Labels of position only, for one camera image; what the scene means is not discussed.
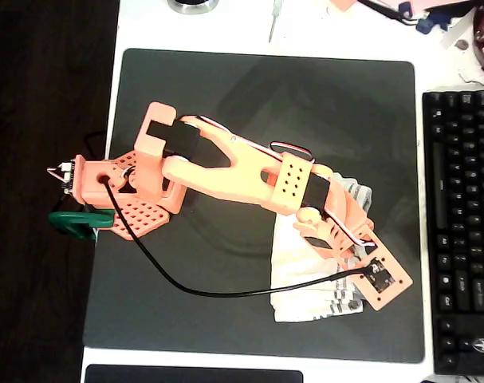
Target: cloth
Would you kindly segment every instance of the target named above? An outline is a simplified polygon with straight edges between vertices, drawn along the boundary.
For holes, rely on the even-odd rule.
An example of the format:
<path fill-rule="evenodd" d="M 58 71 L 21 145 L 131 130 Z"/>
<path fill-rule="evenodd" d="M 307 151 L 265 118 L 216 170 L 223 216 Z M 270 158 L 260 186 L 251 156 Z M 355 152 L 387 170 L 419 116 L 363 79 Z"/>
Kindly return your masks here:
<path fill-rule="evenodd" d="M 359 185 L 353 178 L 334 173 L 339 182 L 368 212 L 371 207 L 371 188 Z M 273 231 L 271 286 L 281 287 L 327 277 L 342 271 L 335 259 L 323 259 L 293 227 L 295 215 L 277 215 Z M 354 246 L 348 265 L 354 266 L 367 256 L 363 247 Z M 334 315 L 360 313 L 363 296 L 346 278 L 323 282 L 302 289 L 271 294 L 275 322 L 307 322 Z"/>

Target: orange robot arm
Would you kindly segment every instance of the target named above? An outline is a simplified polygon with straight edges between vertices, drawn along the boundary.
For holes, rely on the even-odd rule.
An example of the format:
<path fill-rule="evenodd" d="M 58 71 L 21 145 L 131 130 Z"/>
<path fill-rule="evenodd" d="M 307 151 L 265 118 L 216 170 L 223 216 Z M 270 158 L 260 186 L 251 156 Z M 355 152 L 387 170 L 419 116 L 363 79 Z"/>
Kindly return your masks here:
<path fill-rule="evenodd" d="M 204 168 L 191 162 L 199 137 L 212 141 L 229 158 L 230 166 Z M 353 246 L 371 247 L 355 268 L 370 265 L 372 273 L 349 278 L 375 310 L 412 284 L 372 231 L 373 223 L 364 210 L 324 165 L 264 148 L 206 117 L 176 120 L 174 108 L 157 102 L 149 105 L 134 149 L 114 160 L 86 161 L 77 156 L 65 190 L 79 203 L 112 208 L 99 182 L 107 176 L 137 236 L 168 222 L 169 213 L 177 214 L 187 188 L 217 199 L 258 204 L 278 214 L 296 214 L 295 228 L 302 237 L 321 257 L 334 258 L 344 270 Z M 268 174 L 266 180 L 262 172 Z M 109 230 L 132 239 L 119 216 Z"/>

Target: hole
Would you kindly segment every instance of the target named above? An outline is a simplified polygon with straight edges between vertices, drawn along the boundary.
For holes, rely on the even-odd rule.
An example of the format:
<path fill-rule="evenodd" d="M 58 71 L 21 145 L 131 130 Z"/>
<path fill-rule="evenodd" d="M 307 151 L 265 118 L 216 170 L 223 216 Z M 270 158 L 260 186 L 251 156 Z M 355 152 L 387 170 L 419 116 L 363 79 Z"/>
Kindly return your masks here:
<path fill-rule="evenodd" d="M 99 174 L 96 178 L 100 184 L 106 184 L 110 179 L 111 177 L 107 176 L 106 174 Z"/>

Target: wire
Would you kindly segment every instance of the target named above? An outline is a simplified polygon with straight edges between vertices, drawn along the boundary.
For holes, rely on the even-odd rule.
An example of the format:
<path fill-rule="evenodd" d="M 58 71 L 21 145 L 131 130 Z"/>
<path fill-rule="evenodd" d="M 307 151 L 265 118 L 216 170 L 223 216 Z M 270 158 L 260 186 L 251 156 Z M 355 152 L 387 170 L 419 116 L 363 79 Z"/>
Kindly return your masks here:
<path fill-rule="evenodd" d="M 128 224 L 128 221 L 126 218 L 124 218 L 123 212 L 120 209 L 120 205 L 118 205 L 116 198 L 114 197 L 114 193 L 112 193 L 112 189 L 110 186 L 108 186 L 108 177 L 106 176 L 103 180 L 100 180 L 101 183 L 104 184 L 105 189 L 107 190 L 108 197 L 112 202 L 112 205 L 114 209 L 116 210 L 117 215 L 120 217 L 121 222 L 123 222 L 124 227 L 126 228 L 127 232 L 130 234 L 132 237 L 133 241 L 137 244 L 139 249 L 144 253 L 146 258 L 148 259 L 149 262 L 159 271 L 159 273 L 174 287 L 177 289 L 188 293 L 192 295 L 198 295 L 199 297 L 207 297 L 207 298 L 244 298 L 244 297 L 253 297 L 256 295 L 263 295 L 263 294 L 271 294 L 271 293 L 281 293 L 283 291 L 290 291 L 290 290 L 296 290 L 300 289 L 302 287 L 308 287 L 308 286 L 313 286 L 318 283 L 323 283 L 323 282 L 332 282 L 336 281 L 337 279 L 345 278 L 348 277 L 349 275 L 354 275 L 354 274 L 364 274 L 366 272 L 370 272 L 371 268 L 370 267 L 361 267 L 359 269 L 351 269 L 351 270 L 346 270 L 346 271 L 341 271 L 340 273 L 336 273 L 333 275 L 330 275 L 328 277 L 324 278 L 319 278 L 319 279 L 314 279 L 313 281 L 308 281 L 308 282 L 303 282 L 303 283 L 298 283 L 296 285 L 291 285 L 291 286 L 283 286 L 283 287 L 277 287 L 273 289 L 265 289 L 265 290 L 252 290 L 252 291 L 242 291 L 238 293 L 218 293 L 218 292 L 209 292 L 209 291 L 201 291 L 201 290 L 195 290 L 191 289 L 189 287 L 186 287 L 173 279 L 160 265 L 160 263 L 153 257 L 151 252 L 144 246 L 144 244 L 140 241 L 139 238 L 137 238 L 136 233 L 133 232 L 132 228 Z"/>
<path fill-rule="evenodd" d="M 58 174 L 54 173 L 54 171 L 56 171 L 56 170 L 57 170 L 56 168 L 47 168 L 47 173 L 49 173 L 52 177 L 57 178 L 61 182 L 66 182 L 63 177 L 61 177 Z"/>

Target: keyboard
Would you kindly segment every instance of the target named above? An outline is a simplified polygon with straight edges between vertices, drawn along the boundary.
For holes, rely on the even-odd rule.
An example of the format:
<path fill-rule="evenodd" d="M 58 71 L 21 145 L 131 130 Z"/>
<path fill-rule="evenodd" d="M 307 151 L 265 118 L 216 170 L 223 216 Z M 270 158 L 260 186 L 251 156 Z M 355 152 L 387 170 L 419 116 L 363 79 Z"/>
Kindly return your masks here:
<path fill-rule="evenodd" d="M 484 375 L 484 91 L 423 113 L 435 372 Z"/>

